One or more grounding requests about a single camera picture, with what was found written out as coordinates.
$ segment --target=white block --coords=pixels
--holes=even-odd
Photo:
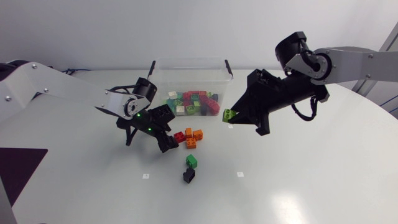
[[[184,106],[177,106],[177,108],[176,108],[175,110],[176,110],[176,112],[177,112],[177,115],[180,115],[180,116],[185,115],[185,108],[184,108]]]
[[[169,92],[169,97],[170,97],[170,99],[173,99],[173,100],[177,99],[177,92],[176,91]]]

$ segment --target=container handle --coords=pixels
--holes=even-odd
[[[154,71],[154,69],[155,69],[155,64],[156,64],[156,61],[154,60],[154,61],[152,62],[152,65],[150,66],[150,70],[149,70],[147,79],[149,79],[149,75],[151,75],[152,72]]]
[[[226,69],[228,70],[228,73],[231,74],[232,79],[234,79],[234,74],[232,74],[231,67],[229,66],[228,60],[226,60],[226,59],[225,59],[225,66],[226,66]]]

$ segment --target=orange block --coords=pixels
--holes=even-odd
[[[187,128],[185,130],[185,137],[187,137],[187,139],[192,138],[192,129],[191,128]]]
[[[194,131],[194,132],[193,132],[193,137],[194,137],[196,140],[202,140],[202,139],[203,139],[203,132],[201,131],[201,129],[200,129],[200,130],[197,130],[197,131]]]
[[[196,149],[197,140],[194,138],[187,138],[187,149]]]

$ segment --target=plastic storage bin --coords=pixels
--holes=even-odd
[[[175,115],[217,115],[233,74],[221,58],[160,58],[148,74],[158,88],[156,106],[167,103]]]

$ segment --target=robotic arm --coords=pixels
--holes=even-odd
[[[248,75],[248,87],[231,110],[228,123],[254,124],[261,136],[270,133],[269,113],[292,105],[305,121],[317,115],[317,103],[327,101],[326,84],[351,80],[398,82],[398,52],[375,52],[358,47],[308,49],[303,32],[295,32],[275,48],[286,78],[266,70]],[[312,115],[304,116],[295,103],[310,98]]]
[[[178,147],[174,137],[166,133],[171,131],[167,123],[175,116],[167,105],[146,110],[156,91],[156,86],[145,78],[139,78],[135,85],[104,90],[45,65],[17,60],[0,65],[0,96],[3,98],[0,100],[0,122],[23,110],[37,92],[45,93],[94,106],[118,117],[116,124],[126,130],[128,146],[140,130],[155,137],[160,150],[166,152]]]

